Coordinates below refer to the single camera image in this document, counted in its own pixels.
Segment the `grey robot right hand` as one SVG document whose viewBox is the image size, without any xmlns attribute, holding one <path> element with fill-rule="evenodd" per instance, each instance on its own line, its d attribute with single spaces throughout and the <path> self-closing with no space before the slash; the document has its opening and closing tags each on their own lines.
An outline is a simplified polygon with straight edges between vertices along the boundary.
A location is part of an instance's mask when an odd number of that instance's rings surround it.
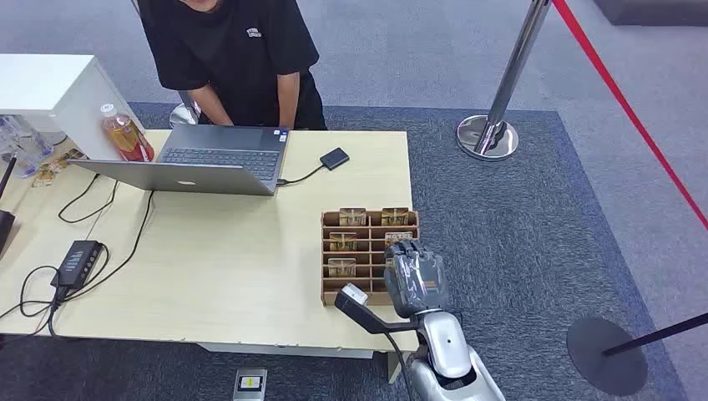
<svg viewBox="0 0 708 401">
<path fill-rule="evenodd" d="M 443 258 L 417 240 L 392 243 L 385 253 L 387 293 L 399 317 L 410 318 L 448 304 Z"/>
</svg>

